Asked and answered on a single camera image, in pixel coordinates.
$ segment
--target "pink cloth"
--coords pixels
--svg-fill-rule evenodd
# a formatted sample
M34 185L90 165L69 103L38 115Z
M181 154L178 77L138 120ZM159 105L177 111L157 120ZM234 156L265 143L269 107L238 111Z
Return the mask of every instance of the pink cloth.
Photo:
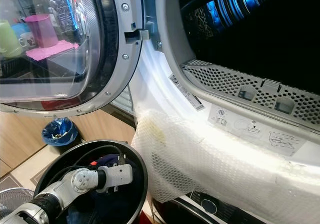
M28 50L26 51L26 55L33 58L34 60L43 60L45 58L50 57L51 55L60 53L62 51L68 50L68 49L72 49L72 48L78 48L79 45L78 44L72 44L69 43L65 40L60 40L56 45L51 46L51 47L47 47L47 48L36 48L36 49L32 49L32 50Z

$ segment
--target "green cup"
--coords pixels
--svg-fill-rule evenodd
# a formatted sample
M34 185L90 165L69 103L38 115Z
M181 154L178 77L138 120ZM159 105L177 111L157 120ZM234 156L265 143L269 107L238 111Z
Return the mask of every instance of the green cup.
M0 53L6 58L13 58L23 52L22 47L7 20L0 20Z

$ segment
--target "pink cup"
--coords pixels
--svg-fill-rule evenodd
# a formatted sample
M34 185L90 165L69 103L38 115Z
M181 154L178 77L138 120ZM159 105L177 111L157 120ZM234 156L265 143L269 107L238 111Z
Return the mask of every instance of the pink cup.
M49 15L31 15L25 18L34 39L40 47L51 47L58 43L58 38L52 26Z

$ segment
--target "instruction label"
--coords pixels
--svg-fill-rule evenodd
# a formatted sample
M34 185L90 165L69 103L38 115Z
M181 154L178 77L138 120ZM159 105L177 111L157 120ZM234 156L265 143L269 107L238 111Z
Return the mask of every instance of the instruction label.
M298 136L274 129L214 104L211 106L208 121L233 135L285 156L293 156L306 142Z
M180 90L180 92L186 97L186 99L197 111L204 109L205 106L201 103L201 101L196 96L191 94L188 90L186 90L186 88L180 84L179 80L176 79L174 74L170 75L169 79L172 81L172 83L174 83L174 85Z

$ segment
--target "door glass window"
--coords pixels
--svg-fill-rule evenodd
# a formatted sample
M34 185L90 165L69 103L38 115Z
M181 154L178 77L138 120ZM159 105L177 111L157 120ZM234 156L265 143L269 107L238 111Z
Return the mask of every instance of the door glass window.
M0 0L0 101L81 94L99 64L94 0Z

